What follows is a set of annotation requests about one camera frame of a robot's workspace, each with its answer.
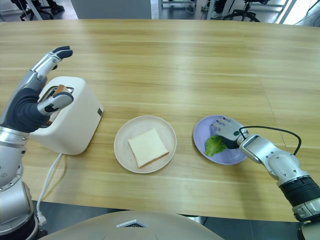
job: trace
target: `desk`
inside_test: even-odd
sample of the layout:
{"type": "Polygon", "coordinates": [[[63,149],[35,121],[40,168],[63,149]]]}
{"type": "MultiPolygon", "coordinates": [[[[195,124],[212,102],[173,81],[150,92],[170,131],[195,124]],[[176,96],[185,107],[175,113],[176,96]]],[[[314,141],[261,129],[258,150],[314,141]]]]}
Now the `desk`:
{"type": "MultiPolygon", "coordinates": [[[[105,112],[88,147],[65,156],[45,201],[222,218],[294,221],[266,170],[246,159],[208,161],[192,141],[203,117],[288,129],[302,138],[301,167],[320,182],[320,29],[239,21],[47,20],[0,27],[0,110],[44,53],[70,45],[48,78],[84,78],[105,112]],[[118,164],[114,138],[128,120],[155,115],[177,135],[172,161],[142,175],[118,164]]],[[[282,149],[296,140],[257,129],[282,149]]],[[[28,142],[24,181],[37,199],[57,154],[28,142]]]]}

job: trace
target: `lettuce leaf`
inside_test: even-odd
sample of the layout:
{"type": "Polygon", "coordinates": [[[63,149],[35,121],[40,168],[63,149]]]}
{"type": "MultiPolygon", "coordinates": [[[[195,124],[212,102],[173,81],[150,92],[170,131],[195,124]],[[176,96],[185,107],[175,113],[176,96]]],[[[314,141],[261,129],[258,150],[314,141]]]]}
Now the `lettuce leaf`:
{"type": "Polygon", "coordinates": [[[204,154],[208,157],[212,157],[215,154],[223,152],[227,148],[226,144],[222,141],[219,136],[212,136],[205,141],[205,152],[204,154]]]}

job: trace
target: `chair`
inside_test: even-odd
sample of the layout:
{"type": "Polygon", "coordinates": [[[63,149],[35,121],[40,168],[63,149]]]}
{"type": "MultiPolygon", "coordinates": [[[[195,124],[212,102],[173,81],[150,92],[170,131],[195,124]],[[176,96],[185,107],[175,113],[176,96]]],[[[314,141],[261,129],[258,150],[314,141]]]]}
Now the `chair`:
{"type": "Polygon", "coordinates": [[[235,9],[233,10],[232,14],[229,14],[227,16],[224,16],[222,18],[222,20],[225,19],[233,19],[234,17],[242,17],[241,21],[245,20],[245,18],[249,18],[250,22],[254,21],[254,22],[260,22],[257,18],[256,18],[256,13],[253,11],[249,11],[251,4],[252,3],[256,3],[259,2],[263,5],[266,5],[269,0],[244,0],[245,2],[245,7],[244,10],[240,10],[240,9],[235,9]]]}
{"type": "MultiPolygon", "coordinates": [[[[12,3],[16,4],[17,7],[20,10],[23,10],[24,13],[20,16],[21,21],[25,21],[25,17],[30,15],[29,20],[32,21],[34,19],[34,12],[32,11],[32,9],[29,9],[27,11],[25,11],[27,9],[27,2],[26,0],[11,0],[12,3]]],[[[49,6],[41,6],[41,3],[39,2],[39,0],[32,0],[32,4],[34,5],[35,9],[41,13],[41,14],[45,14],[48,15],[49,18],[51,20],[54,19],[52,14],[57,14],[61,11],[64,10],[64,7],[62,5],[57,5],[56,2],[54,2],[53,0],[47,0],[49,6]]]]}

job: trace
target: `toast slice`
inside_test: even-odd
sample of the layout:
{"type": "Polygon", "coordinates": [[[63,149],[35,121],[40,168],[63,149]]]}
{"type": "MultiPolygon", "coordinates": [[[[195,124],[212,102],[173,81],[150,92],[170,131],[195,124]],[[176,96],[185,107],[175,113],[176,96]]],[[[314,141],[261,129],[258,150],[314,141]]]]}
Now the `toast slice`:
{"type": "Polygon", "coordinates": [[[128,142],[139,168],[169,153],[155,128],[129,138],[128,142]]]}

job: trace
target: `white cable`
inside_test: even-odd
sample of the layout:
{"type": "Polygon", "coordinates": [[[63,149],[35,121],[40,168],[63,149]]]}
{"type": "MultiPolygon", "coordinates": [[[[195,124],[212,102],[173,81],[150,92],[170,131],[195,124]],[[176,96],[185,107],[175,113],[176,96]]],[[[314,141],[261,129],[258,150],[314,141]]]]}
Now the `white cable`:
{"type": "Polygon", "coordinates": [[[46,176],[46,179],[44,181],[43,187],[42,187],[42,191],[41,194],[39,196],[38,202],[36,203],[36,211],[37,211],[37,218],[39,220],[39,225],[42,226],[43,224],[45,224],[47,222],[45,216],[42,215],[42,212],[40,211],[40,203],[42,201],[42,198],[44,197],[46,191],[47,191],[47,187],[48,187],[48,183],[50,181],[51,178],[51,174],[53,169],[55,169],[56,165],[60,162],[61,157],[63,156],[63,153],[59,153],[58,157],[56,158],[56,160],[52,163],[48,174],[46,176]]]}

